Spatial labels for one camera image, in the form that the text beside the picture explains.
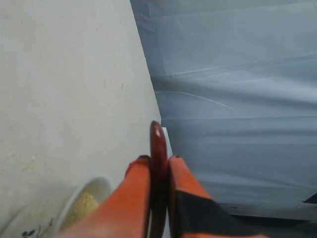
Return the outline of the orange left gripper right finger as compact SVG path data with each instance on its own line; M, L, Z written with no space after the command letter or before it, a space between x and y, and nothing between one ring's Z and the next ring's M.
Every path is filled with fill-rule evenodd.
M264 238L225 212L181 157L169 159L169 226L172 238Z

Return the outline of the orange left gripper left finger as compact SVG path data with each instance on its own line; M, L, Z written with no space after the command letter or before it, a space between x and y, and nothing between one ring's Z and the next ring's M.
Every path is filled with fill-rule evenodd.
M143 155L129 164L124 180L98 209L57 237L147 237L150 190L150 158Z

